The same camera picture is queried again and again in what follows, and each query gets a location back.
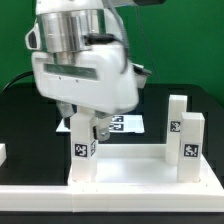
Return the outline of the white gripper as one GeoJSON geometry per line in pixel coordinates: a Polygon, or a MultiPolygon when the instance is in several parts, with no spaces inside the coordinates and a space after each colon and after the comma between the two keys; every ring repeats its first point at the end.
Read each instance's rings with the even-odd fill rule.
{"type": "Polygon", "coordinates": [[[110,138],[111,114],[127,113],[138,104],[132,64],[128,62],[127,70],[121,73],[124,64],[120,44],[93,45],[91,50],[77,53],[73,65],[66,66],[56,65],[50,53],[32,54],[40,94],[59,100],[56,105],[63,118],[74,114],[71,104],[95,110],[96,140],[110,138]]]}

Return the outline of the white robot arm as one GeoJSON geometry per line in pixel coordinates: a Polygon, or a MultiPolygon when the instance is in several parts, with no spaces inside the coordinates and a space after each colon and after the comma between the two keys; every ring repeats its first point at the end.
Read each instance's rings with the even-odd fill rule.
{"type": "Polygon", "coordinates": [[[151,72],[130,61],[118,7],[163,4],[166,0],[36,0],[34,27],[25,37],[41,95],[86,108],[100,141],[109,138],[109,119],[132,111],[151,72]]]}

